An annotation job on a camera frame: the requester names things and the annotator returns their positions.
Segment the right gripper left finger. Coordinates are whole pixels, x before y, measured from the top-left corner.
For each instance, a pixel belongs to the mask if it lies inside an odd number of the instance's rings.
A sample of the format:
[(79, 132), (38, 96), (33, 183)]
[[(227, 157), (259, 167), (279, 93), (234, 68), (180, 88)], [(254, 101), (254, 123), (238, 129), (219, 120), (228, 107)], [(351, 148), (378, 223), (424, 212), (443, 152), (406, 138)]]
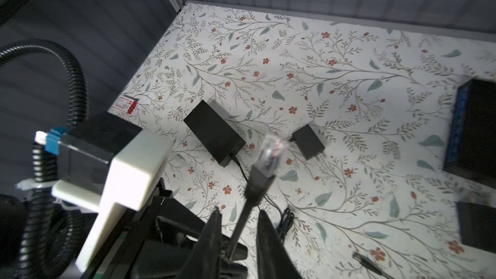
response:
[(216, 208), (177, 278), (219, 278), (222, 252), (222, 215)]

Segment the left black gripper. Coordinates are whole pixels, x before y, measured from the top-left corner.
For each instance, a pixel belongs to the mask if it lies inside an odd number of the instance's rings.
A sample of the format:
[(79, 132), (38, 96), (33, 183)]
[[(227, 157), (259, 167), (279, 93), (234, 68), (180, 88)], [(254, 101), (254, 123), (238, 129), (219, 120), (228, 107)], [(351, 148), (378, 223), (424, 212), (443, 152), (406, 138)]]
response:
[[(107, 235), (82, 278), (177, 278), (207, 222), (173, 198), (159, 183), (140, 211), (128, 209)], [(232, 258), (222, 235), (219, 278), (247, 278), (241, 245)]]

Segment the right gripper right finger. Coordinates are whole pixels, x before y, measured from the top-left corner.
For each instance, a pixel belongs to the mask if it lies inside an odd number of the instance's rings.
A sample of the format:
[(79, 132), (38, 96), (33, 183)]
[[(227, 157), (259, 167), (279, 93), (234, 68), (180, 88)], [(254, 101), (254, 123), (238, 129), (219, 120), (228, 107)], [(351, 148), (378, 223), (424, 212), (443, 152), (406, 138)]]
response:
[(302, 279), (265, 211), (258, 215), (257, 270), (260, 279)]

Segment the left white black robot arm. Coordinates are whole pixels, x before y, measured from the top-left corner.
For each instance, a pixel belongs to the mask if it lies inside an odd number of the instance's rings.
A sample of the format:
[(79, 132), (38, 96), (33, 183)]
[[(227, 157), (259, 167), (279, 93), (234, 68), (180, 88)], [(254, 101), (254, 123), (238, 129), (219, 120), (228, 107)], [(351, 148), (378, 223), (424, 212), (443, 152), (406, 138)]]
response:
[(74, 263), (83, 278), (246, 278), (247, 249), (226, 259), (215, 211), (203, 222), (166, 190), (174, 143), (108, 112), (87, 116), (81, 65), (65, 47), (24, 40), (1, 48), (1, 64), (54, 56), (68, 83), (64, 127), (39, 131), (32, 193), (19, 247), (19, 278), (58, 278)]

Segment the black power adapter left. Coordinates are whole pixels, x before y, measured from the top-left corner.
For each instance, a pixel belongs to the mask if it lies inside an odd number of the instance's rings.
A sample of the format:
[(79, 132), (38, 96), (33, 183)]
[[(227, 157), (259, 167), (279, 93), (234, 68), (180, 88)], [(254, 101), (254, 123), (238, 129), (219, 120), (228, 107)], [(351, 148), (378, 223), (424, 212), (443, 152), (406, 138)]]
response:
[(295, 142), (305, 160), (311, 160), (323, 153), (325, 147), (310, 125), (305, 125), (294, 131), (290, 142)]

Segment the small red white card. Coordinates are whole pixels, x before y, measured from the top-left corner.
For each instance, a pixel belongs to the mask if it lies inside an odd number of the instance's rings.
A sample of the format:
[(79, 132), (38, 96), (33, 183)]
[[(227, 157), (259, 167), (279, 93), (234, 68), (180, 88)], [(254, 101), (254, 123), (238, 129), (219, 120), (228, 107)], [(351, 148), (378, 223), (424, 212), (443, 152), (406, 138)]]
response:
[(138, 102), (138, 98), (121, 94), (114, 102), (113, 107), (127, 115), (133, 115), (138, 106)]

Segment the floral table mat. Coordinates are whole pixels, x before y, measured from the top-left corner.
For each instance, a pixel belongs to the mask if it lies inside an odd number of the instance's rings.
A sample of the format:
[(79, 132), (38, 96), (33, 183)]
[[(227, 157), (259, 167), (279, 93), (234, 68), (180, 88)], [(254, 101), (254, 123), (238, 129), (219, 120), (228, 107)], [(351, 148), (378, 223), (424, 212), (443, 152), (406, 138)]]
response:
[[(402, 30), (186, 5), (122, 93), (127, 120), (174, 140), (165, 183), (230, 235), (244, 176), (267, 134), (310, 125), (324, 144), (284, 152), (262, 203), (290, 208), (285, 247), (304, 278), (494, 278), (495, 255), (462, 245), (455, 204), (495, 191), (442, 170), (457, 87), (495, 79), (495, 45)], [(220, 166), (184, 123), (204, 100), (246, 142)]]

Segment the small black power adapter right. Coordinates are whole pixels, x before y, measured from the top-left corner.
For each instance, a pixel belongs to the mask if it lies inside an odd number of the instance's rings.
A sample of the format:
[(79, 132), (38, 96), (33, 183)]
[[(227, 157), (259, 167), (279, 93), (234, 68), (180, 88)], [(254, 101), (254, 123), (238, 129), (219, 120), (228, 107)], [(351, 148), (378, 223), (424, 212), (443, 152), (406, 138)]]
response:
[(456, 208), (462, 244), (495, 253), (495, 208), (462, 201)]

